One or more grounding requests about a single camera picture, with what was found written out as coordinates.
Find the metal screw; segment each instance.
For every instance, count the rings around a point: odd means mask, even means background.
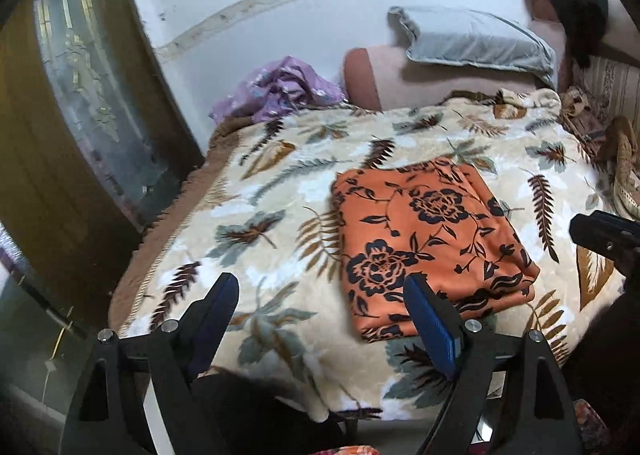
[[[465,321],[465,329],[476,333],[482,330],[482,324],[478,320],[467,320]]]
[[[529,337],[536,343],[540,343],[545,338],[539,330],[530,330]]]
[[[100,343],[108,343],[113,338],[114,332],[111,329],[102,329],[98,332],[98,341]]]
[[[178,329],[178,320],[167,320],[167,321],[163,321],[162,325],[160,326],[160,330],[162,330],[162,332],[173,332],[174,330]]]

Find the orange floral cloth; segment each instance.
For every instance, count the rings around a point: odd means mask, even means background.
[[[473,166],[438,157],[394,170],[338,175],[342,286],[368,342],[416,335],[404,278],[423,273],[462,317],[533,300],[540,269]]]
[[[334,450],[319,451],[314,455],[380,455],[380,453],[371,446],[344,446]]]

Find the black fabric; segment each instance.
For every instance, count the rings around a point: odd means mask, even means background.
[[[637,454],[640,447],[640,288],[630,287],[591,323],[562,368],[572,399],[584,399],[611,431],[603,455]]]
[[[232,455],[307,455],[347,444],[337,422],[313,422],[256,383],[222,369],[195,379],[191,393]]]
[[[564,26],[571,55],[580,68],[589,66],[604,36],[609,18],[608,0],[550,0]]]

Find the purple cloth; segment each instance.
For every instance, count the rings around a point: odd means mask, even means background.
[[[228,115],[251,115],[253,122],[260,122],[306,105],[330,106],[344,100],[340,86],[318,76],[311,65],[285,56],[252,72],[232,96],[213,105],[209,117],[216,124]]]

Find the frosted glass panel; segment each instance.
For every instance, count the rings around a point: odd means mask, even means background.
[[[179,181],[154,155],[102,23],[100,0],[34,0],[42,61],[84,158],[142,229],[171,203]]]

